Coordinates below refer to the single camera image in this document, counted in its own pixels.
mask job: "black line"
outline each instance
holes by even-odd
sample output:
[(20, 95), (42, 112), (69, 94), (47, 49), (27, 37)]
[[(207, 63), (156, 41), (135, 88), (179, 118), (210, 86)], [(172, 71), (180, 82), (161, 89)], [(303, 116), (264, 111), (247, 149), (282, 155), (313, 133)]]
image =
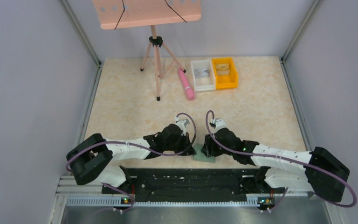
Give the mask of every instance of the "black line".
[(168, 4), (168, 2), (165, 0), (165, 2), (167, 3), (167, 6), (170, 8), (170, 9), (172, 9), (172, 11), (174, 11), (175, 13), (176, 13), (176, 15), (178, 15), (181, 19), (183, 19), (183, 17), (182, 16), (180, 16), (169, 4)]
[(121, 17), (123, 17), (123, 14), (124, 14), (124, 12), (125, 12), (124, 0), (121, 0), (121, 2), (123, 3), (123, 12), (121, 13), (120, 19), (118, 19), (118, 21), (117, 21), (117, 24), (116, 24), (116, 27), (115, 27), (115, 29), (117, 28), (117, 26), (118, 26), (118, 23), (120, 22), (120, 20), (121, 20)]

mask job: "white plastic bin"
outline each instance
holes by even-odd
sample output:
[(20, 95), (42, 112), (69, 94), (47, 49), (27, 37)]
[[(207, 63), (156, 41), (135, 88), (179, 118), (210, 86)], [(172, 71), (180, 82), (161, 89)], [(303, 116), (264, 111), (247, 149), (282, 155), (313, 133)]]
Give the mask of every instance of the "white plastic bin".
[[(212, 60), (197, 60), (191, 61), (191, 68), (193, 73), (193, 85), (194, 91), (208, 91), (216, 89), (216, 77), (213, 71)], [(195, 77), (194, 70), (196, 69), (208, 69), (209, 76), (207, 77)]]

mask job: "white wall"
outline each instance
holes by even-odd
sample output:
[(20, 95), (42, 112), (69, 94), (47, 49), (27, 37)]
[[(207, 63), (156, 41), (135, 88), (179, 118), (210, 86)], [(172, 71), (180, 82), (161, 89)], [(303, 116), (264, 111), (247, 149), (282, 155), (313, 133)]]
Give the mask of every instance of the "white wall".
[[(324, 1), (288, 70), (313, 146), (330, 150), (351, 170), (348, 183), (358, 194), (358, 1)], [(358, 205), (347, 213), (358, 223)]]
[[(157, 34), (176, 56), (281, 56), (312, 2), (202, 0), (199, 21), (159, 25)], [(101, 60), (145, 55), (150, 27), (103, 30), (91, 0), (69, 3)]]
[(0, 224), (47, 221), (95, 73), (57, 0), (0, 0)]

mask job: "cable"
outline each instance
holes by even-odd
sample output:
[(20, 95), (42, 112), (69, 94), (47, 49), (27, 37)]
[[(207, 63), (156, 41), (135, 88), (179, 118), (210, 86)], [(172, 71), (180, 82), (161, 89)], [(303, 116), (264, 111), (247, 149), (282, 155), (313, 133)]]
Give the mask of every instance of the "cable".
[[(190, 143), (190, 145), (187, 147), (187, 149), (189, 149), (194, 141), (195, 141), (195, 137), (196, 137), (196, 134), (197, 134), (197, 127), (195, 126), (195, 122), (193, 120), (193, 118), (188, 115), (187, 113), (178, 113), (178, 115), (176, 115), (176, 117), (178, 117), (179, 115), (186, 115), (193, 123), (193, 127), (194, 127), (194, 137), (193, 137), (193, 140), (192, 142)], [(142, 146), (142, 145), (139, 145), (139, 144), (136, 144), (136, 143), (131, 143), (131, 142), (124, 142), (124, 141), (103, 141), (103, 142), (99, 142), (99, 143), (96, 143), (92, 146), (89, 146), (85, 149), (83, 149), (82, 151), (80, 151), (78, 154), (76, 154), (74, 157), (72, 157), (70, 160), (68, 160), (67, 164), (65, 165), (65, 168), (67, 171), (71, 172), (71, 169), (69, 168), (70, 164), (75, 160), (77, 159), (79, 156), (83, 155), (84, 153), (92, 150), (93, 148), (95, 147), (98, 147), (98, 146), (101, 146), (101, 145), (105, 145), (105, 144), (118, 144), (118, 145), (130, 145), (130, 146), (135, 146), (135, 147), (139, 147), (139, 148), (143, 148), (143, 149), (146, 149), (152, 153), (155, 153), (157, 155), (163, 155), (163, 156), (175, 156), (175, 155), (180, 155), (182, 154), (185, 150), (181, 151), (181, 152), (178, 152), (178, 153), (173, 153), (173, 154), (165, 154), (165, 153), (160, 153), (160, 152), (157, 152), (151, 148), (148, 148), (148, 147), (145, 147), (145, 146)]]
[(194, 136), (193, 136), (193, 139), (192, 139), (192, 141), (190, 142), (190, 144), (187, 146), (187, 148), (183, 150), (183, 152), (184, 152), (184, 151), (190, 149), (190, 147), (194, 144), (194, 142), (195, 142), (195, 137), (197, 136), (197, 127), (196, 127), (196, 125), (195, 125), (195, 122), (194, 122), (193, 118), (192, 118), (189, 114), (182, 112), (182, 113), (178, 113), (178, 114), (176, 115), (176, 117), (178, 118), (180, 115), (185, 115), (185, 116), (187, 116), (187, 117), (192, 121), (192, 124), (193, 124), (193, 127), (194, 127)]
[(297, 163), (297, 164), (300, 164), (302, 166), (305, 166), (305, 167), (309, 167), (309, 168), (312, 168), (314, 170), (317, 170), (319, 172), (322, 172), (336, 180), (338, 180), (340, 183), (342, 183), (346, 188), (348, 188), (348, 190), (350, 191), (350, 193), (352, 194), (352, 197), (353, 197), (353, 202), (351, 204), (339, 204), (339, 203), (336, 203), (336, 202), (332, 202), (332, 201), (329, 201), (329, 200), (325, 200), (333, 205), (336, 205), (338, 207), (344, 207), (344, 208), (351, 208), (353, 206), (355, 206), (358, 202), (358, 198), (356, 196), (356, 193), (355, 193), (355, 190), (353, 190), (353, 188), (346, 182), (344, 181), (343, 179), (341, 179), (339, 176), (335, 175), (335, 174), (332, 174), (330, 173), (329, 171), (327, 170), (324, 170), (322, 168), (319, 168), (317, 166), (314, 166), (314, 165), (311, 165), (311, 164), (308, 164), (308, 163), (304, 163), (304, 162), (301, 162), (301, 161), (297, 161), (297, 160), (293, 160), (291, 158), (287, 158), (287, 157), (283, 157), (283, 156), (276, 156), (276, 155), (271, 155), (271, 154), (258, 154), (258, 153), (246, 153), (246, 152), (238, 152), (238, 151), (234, 151), (230, 148), (227, 148), (225, 147), (224, 145), (222, 145), (220, 142), (218, 142), (216, 140), (216, 138), (214, 137), (214, 135), (212, 134), (211, 132), (211, 129), (209, 128), (209, 123), (208, 123), (208, 116), (209, 114), (212, 114), (212, 119), (214, 119), (215, 115), (214, 115), (214, 112), (209, 110), (207, 112), (207, 115), (205, 116), (205, 124), (207, 126), (207, 130), (208, 130), (208, 133), (209, 135), (211, 136), (211, 138), (213, 139), (214, 142), (216, 142), (216, 144), (218, 144), (220, 147), (222, 147), (223, 149), (231, 152), (231, 153), (235, 153), (235, 154), (241, 154), (241, 155), (247, 155), (247, 156), (263, 156), (263, 157), (270, 157), (270, 158), (277, 158), (277, 159), (281, 159), (281, 160), (286, 160), (286, 161), (289, 161), (289, 162), (293, 162), (293, 163)]
[(118, 21), (117, 21), (117, 24), (116, 24), (116, 26), (115, 26), (115, 29), (117, 28), (117, 26), (118, 26), (118, 23), (120, 22), (120, 20), (121, 20), (121, 17), (123, 17), (123, 14), (124, 14), (124, 12), (125, 12), (125, 5), (124, 5), (124, 0), (121, 0), (121, 2), (123, 3), (123, 12), (121, 13), (121, 16), (120, 16), (120, 18), (118, 19)]
[(181, 19), (183, 19), (183, 17), (180, 16), (179, 13), (177, 13), (177, 12), (168, 4), (168, 2), (167, 2), (166, 0), (165, 0), (165, 2), (167, 3), (167, 6), (168, 6), (170, 9), (172, 9), (172, 11), (174, 11), (174, 12), (176, 13), (176, 15), (178, 15)]
[[(120, 189), (118, 189), (118, 188), (115, 188), (115, 187), (113, 187), (112, 185), (110, 185), (110, 184), (108, 184), (108, 183), (101, 183), (103, 186), (105, 186), (105, 187), (107, 187), (107, 188), (110, 188), (110, 189), (112, 189), (112, 190), (115, 190), (115, 191), (117, 191), (117, 192), (119, 192), (119, 193), (121, 193), (121, 194), (123, 194), (123, 195), (126, 195), (126, 196), (128, 196), (129, 198), (131, 198), (131, 206), (130, 207), (128, 207), (127, 209), (124, 209), (124, 210), (119, 210), (119, 211), (121, 211), (121, 213), (124, 213), (124, 212), (127, 212), (127, 211), (129, 211), (130, 209), (132, 209), (132, 207), (134, 206), (134, 204), (135, 204), (135, 198), (133, 197), (133, 196), (131, 196), (130, 194), (128, 194), (127, 192), (125, 192), (125, 191), (122, 191), (122, 190), (120, 190)], [(116, 209), (115, 208), (103, 208), (103, 209), (99, 209), (99, 210), (97, 210), (97, 211), (95, 211), (95, 212), (93, 212), (93, 213), (91, 213), (90, 215), (88, 215), (85, 219), (83, 219), (83, 221), (81, 222), (81, 224), (83, 224), (83, 223), (85, 223), (86, 221), (88, 221), (91, 217), (93, 217), (94, 215), (96, 215), (96, 214), (98, 214), (98, 213), (100, 213), (100, 212), (102, 212), (102, 211), (115, 211)]]
[(288, 192), (288, 189), (289, 189), (289, 188), (286, 188), (286, 189), (285, 189), (285, 192), (283, 193), (282, 197), (279, 198), (278, 202), (275, 203), (275, 205), (274, 205), (271, 209), (269, 209), (269, 212), (272, 212), (273, 210), (275, 210), (276, 207), (281, 203), (282, 199), (285, 197), (286, 193)]
[(129, 198), (131, 198), (131, 206), (128, 207), (127, 209), (124, 209), (123, 212), (129, 211), (130, 209), (132, 209), (132, 207), (133, 207), (134, 204), (135, 204), (135, 198), (134, 198), (132, 195), (130, 195), (130, 194), (128, 194), (127, 192), (122, 191), (122, 190), (120, 190), (120, 189), (118, 189), (118, 188), (115, 188), (115, 187), (113, 187), (113, 186), (110, 185), (110, 184), (102, 183), (102, 185), (103, 185), (104, 187), (110, 188), (110, 189), (112, 189), (112, 190), (114, 190), (114, 191), (117, 191), (117, 192), (119, 192), (119, 193), (121, 193), (121, 194), (123, 194), (123, 195), (126, 195), (126, 196), (128, 196)]

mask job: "pink cylinder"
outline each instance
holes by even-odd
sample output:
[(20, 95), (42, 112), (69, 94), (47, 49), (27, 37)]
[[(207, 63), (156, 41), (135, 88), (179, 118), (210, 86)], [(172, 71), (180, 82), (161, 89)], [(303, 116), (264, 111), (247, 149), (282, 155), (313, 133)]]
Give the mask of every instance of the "pink cylinder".
[(187, 80), (185, 73), (180, 68), (178, 68), (178, 76), (179, 76), (180, 82), (182, 83), (183, 90), (185, 91), (187, 99), (188, 100), (195, 99), (194, 90), (191, 88), (191, 86), (189, 84), (189, 80)]

